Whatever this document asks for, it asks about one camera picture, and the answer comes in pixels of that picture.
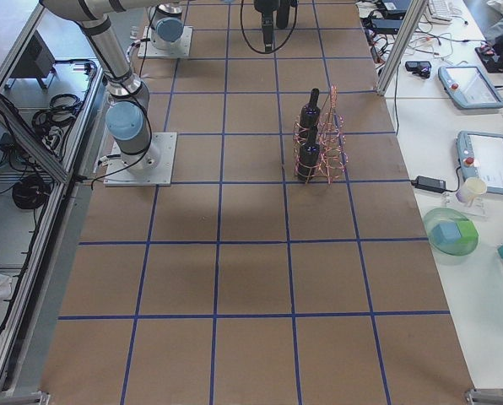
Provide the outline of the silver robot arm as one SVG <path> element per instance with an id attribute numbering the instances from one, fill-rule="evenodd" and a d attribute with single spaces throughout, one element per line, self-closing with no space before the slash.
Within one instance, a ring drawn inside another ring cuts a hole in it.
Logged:
<path id="1" fill-rule="evenodd" d="M 174 51 L 192 29 L 183 24 L 177 1 L 44 1 L 56 16 L 74 22 L 82 31 L 103 70 L 110 104 L 105 127 L 120 151 L 115 170 L 103 179 L 111 186 L 168 185 L 172 176 L 176 134 L 153 132 L 148 119 L 149 90 L 133 71 L 121 48 L 109 14 L 146 8 L 147 31 L 154 48 Z"/>
<path id="2" fill-rule="evenodd" d="M 148 19 L 151 41 L 156 49 L 168 50 L 180 41 L 184 24 L 179 1 L 148 8 Z"/>

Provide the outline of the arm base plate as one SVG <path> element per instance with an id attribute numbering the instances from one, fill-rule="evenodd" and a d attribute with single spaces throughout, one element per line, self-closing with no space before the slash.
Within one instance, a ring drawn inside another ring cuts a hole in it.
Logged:
<path id="1" fill-rule="evenodd" d="M 142 42 L 138 50 L 138 57 L 146 59 L 179 59 L 188 58 L 192 43 L 192 27 L 185 26 L 181 37 L 169 42 L 160 39 L 152 29 L 146 27 L 143 30 L 144 39 L 154 39 L 154 41 Z"/>
<path id="2" fill-rule="evenodd" d="M 116 141 L 111 152 L 120 156 L 111 159 L 107 165 L 106 186 L 169 186 L 172 180 L 176 154 L 177 133 L 155 132 L 149 151 L 141 160 L 140 155 L 120 155 Z"/>

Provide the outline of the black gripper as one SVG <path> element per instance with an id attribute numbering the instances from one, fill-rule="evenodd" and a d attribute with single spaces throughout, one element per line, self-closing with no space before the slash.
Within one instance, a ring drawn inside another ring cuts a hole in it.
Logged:
<path id="1" fill-rule="evenodd" d="M 254 0 L 253 6 L 261 14 L 261 29 L 264 52 L 273 51 L 273 23 L 285 29 L 289 23 L 289 11 L 297 8 L 294 0 Z"/>

